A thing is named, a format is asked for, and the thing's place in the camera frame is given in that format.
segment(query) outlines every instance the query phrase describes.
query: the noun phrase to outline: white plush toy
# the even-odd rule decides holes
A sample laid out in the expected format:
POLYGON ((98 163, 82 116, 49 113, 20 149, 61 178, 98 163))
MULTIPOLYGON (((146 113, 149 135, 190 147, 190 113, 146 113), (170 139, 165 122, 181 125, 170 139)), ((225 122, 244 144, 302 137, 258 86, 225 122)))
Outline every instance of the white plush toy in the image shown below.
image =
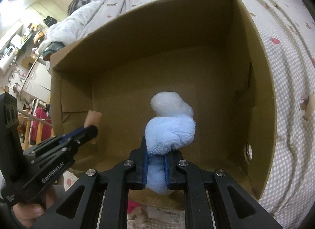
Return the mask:
POLYGON ((160 194, 171 194, 165 183, 163 155, 190 144, 196 124, 193 109, 175 92, 160 92, 151 100, 157 117, 145 128, 149 155, 146 187, 160 194))

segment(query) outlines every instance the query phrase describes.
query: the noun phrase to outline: triangular cutout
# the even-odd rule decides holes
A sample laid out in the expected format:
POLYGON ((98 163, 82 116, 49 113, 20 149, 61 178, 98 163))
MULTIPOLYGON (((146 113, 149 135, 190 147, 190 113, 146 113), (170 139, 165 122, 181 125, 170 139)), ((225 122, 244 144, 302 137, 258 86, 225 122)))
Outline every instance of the triangular cutout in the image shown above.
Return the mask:
POLYGON ((256 213, 255 208, 250 205, 232 186, 228 186, 230 197, 237 217, 243 219, 256 213))
POLYGON ((84 189, 85 189, 84 185, 79 186, 78 189, 76 189, 56 210, 56 213, 65 216, 69 219, 73 219, 79 207, 79 203, 83 195, 84 189))

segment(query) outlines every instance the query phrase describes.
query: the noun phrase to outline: fluffy blue fabric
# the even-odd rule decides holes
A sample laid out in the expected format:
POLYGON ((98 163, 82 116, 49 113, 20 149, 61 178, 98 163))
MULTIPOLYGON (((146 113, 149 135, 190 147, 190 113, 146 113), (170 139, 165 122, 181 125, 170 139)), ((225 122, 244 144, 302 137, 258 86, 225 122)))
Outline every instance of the fluffy blue fabric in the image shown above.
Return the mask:
POLYGON ((163 156, 171 150, 190 144, 195 135, 195 121, 182 114, 176 117, 155 117, 145 129, 149 154, 146 187, 160 194, 171 194, 165 183, 163 156))

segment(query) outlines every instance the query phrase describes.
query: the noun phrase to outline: silver bolt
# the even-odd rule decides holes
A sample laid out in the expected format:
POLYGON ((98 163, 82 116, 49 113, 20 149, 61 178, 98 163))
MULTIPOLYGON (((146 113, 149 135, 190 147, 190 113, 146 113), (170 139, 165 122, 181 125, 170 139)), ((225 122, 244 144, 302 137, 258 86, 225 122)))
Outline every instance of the silver bolt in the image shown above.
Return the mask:
POLYGON ((215 173, 219 176, 219 177, 224 177, 226 175, 226 172, 223 169, 217 169, 215 171, 215 173))
POLYGON ((94 176, 95 174, 96 174, 96 170, 93 169, 93 168, 91 168, 91 169, 89 169, 89 170, 86 171, 86 175, 87 175, 88 177, 92 177, 92 176, 94 176))
POLYGON ((124 165, 125 165, 126 167, 130 167, 130 166, 133 165, 133 161, 132 161, 132 160, 126 160, 125 163, 124 163, 124 165))
POLYGON ((182 167, 186 167, 186 166, 188 165, 188 161, 186 161, 186 160, 180 160, 180 161, 178 162, 178 165, 180 165, 180 166, 182 166, 182 167))

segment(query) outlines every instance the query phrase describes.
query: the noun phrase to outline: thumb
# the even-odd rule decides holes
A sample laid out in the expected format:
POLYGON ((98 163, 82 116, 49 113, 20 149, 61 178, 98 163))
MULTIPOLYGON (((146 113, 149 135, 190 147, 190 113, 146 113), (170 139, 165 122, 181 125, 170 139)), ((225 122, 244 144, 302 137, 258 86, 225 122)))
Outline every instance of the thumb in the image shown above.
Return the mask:
POLYGON ((29 227, 29 224, 33 222, 34 218, 37 218, 44 214, 44 208, 39 204, 26 205, 18 203, 13 206, 13 212, 24 226, 29 227))

